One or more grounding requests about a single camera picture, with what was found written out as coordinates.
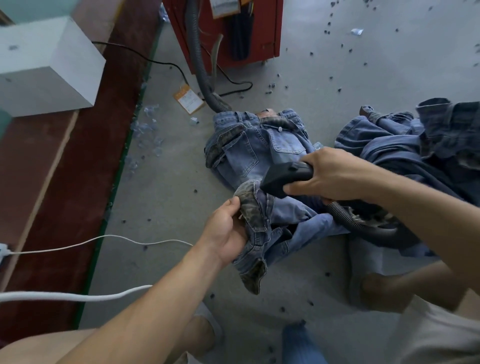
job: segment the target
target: human hand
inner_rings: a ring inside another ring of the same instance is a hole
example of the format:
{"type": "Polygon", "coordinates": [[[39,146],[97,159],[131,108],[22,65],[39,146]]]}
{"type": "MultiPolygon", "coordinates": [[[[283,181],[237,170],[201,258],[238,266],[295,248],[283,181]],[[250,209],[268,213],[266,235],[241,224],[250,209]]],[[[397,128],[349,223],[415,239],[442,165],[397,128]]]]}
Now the human hand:
{"type": "Polygon", "coordinates": [[[283,190],[289,195],[320,195],[330,200],[371,202],[375,183],[391,178],[393,174],[345,150],[327,146],[307,154],[301,161],[313,166],[313,178],[286,184],[283,190]]]}
{"type": "Polygon", "coordinates": [[[235,196],[227,200],[208,218],[197,244],[203,244],[216,254],[222,267],[228,265],[247,243],[243,220],[238,219],[240,199],[235,196]]]}

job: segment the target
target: person's right hand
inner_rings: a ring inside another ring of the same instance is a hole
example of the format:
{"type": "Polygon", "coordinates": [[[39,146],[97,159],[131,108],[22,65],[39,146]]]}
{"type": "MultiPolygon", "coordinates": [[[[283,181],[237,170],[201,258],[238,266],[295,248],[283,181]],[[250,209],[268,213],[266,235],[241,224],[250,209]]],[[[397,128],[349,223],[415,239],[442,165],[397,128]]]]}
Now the person's right hand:
{"type": "Polygon", "coordinates": [[[392,173],[342,149],[327,146],[301,158],[313,166],[313,178],[286,184],[289,195],[318,195],[330,200],[369,202],[375,182],[392,173]]]}

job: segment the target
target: person's left hand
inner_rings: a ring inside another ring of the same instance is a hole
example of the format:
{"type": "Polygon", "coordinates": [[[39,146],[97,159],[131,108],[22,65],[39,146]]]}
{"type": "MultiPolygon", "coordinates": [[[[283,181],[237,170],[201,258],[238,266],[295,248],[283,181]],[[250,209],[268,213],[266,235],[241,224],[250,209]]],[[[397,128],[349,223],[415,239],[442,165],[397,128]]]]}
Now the person's left hand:
{"type": "Polygon", "coordinates": [[[212,248],[222,267],[234,260],[247,243],[243,220],[239,220],[240,199],[233,197],[208,218],[199,243],[212,248]]]}

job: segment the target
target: black cable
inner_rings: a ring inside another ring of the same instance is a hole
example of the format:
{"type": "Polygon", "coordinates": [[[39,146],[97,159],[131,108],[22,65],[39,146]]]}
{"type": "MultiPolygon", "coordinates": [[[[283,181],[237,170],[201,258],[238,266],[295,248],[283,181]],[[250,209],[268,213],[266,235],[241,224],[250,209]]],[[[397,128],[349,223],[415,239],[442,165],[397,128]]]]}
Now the black cable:
{"type": "MultiPolygon", "coordinates": [[[[130,48],[130,47],[128,47],[128,46],[126,46],[126,45],[123,45],[123,44],[110,43],[110,42],[100,42],[100,41],[97,41],[97,40],[93,40],[92,43],[93,43],[93,44],[103,44],[103,45],[106,45],[106,46],[116,46],[116,47],[128,49],[128,50],[132,51],[133,53],[138,54],[140,57],[142,57],[144,60],[146,60],[146,61],[148,61],[148,62],[157,63],[157,64],[165,64],[165,65],[169,65],[169,66],[174,66],[174,67],[176,67],[176,68],[180,71],[180,73],[181,73],[181,75],[182,75],[183,80],[185,81],[185,83],[186,83],[187,85],[189,85],[189,83],[188,83],[188,81],[187,81],[187,77],[185,77],[185,74],[183,73],[182,69],[181,69],[178,65],[176,65],[176,64],[174,64],[174,63],[170,63],[170,62],[160,62],[160,61],[151,60],[150,58],[145,57],[145,56],[144,56],[142,53],[140,53],[139,51],[134,50],[133,48],[130,48]]],[[[208,56],[211,56],[211,55],[210,55],[210,52],[203,46],[203,44],[202,44],[202,49],[203,49],[205,52],[207,52],[208,56]]],[[[241,81],[241,82],[232,81],[232,80],[230,79],[230,77],[229,77],[229,76],[225,73],[225,71],[222,69],[222,67],[220,67],[218,64],[217,64],[216,66],[218,67],[218,69],[220,70],[220,72],[223,73],[223,75],[225,76],[225,78],[226,78],[231,84],[233,84],[233,85],[250,84],[250,86],[247,87],[247,88],[243,88],[243,89],[240,89],[240,90],[233,90],[233,91],[229,91],[229,92],[225,92],[225,93],[223,93],[223,94],[220,94],[220,95],[219,95],[220,97],[227,96],[227,95],[232,95],[232,94],[236,94],[236,93],[239,93],[239,92],[245,92],[245,91],[250,90],[250,89],[253,87],[253,82],[251,82],[251,81],[241,81]]]]}
{"type": "Polygon", "coordinates": [[[185,77],[185,74],[183,73],[183,71],[181,70],[181,68],[179,66],[177,66],[176,64],[174,63],[170,63],[170,62],[160,62],[160,61],[154,61],[154,60],[151,60],[150,58],[147,58],[145,57],[142,53],[140,53],[139,51],[136,51],[128,46],[125,46],[123,44],[118,44],[118,43],[110,43],[110,42],[100,42],[100,41],[97,41],[97,40],[94,40],[92,41],[93,44],[104,44],[106,46],[116,46],[116,47],[121,47],[121,48],[125,48],[125,49],[128,49],[128,50],[131,50],[133,53],[136,53],[138,54],[140,57],[142,57],[144,60],[146,61],[149,61],[149,62],[152,62],[152,63],[157,63],[157,64],[167,64],[167,65],[170,65],[170,66],[174,66],[176,68],[178,68],[178,70],[180,71],[182,77],[183,77],[183,80],[185,81],[185,83],[188,85],[188,81],[187,81],[187,78],[185,77]]]}

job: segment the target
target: forearm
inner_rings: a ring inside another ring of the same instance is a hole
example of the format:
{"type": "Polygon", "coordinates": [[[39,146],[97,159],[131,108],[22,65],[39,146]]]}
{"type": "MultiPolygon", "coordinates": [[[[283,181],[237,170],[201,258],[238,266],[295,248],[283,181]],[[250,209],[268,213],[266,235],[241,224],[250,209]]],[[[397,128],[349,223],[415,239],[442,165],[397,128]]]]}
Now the forearm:
{"type": "Polygon", "coordinates": [[[59,364],[163,363],[221,269],[197,243],[139,300],[78,345],[59,364]]]}
{"type": "Polygon", "coordinates": [[[401,220],[455,272],[480,292],[480,209],[391,174],[377,179],[369,200],[401,220]]]}

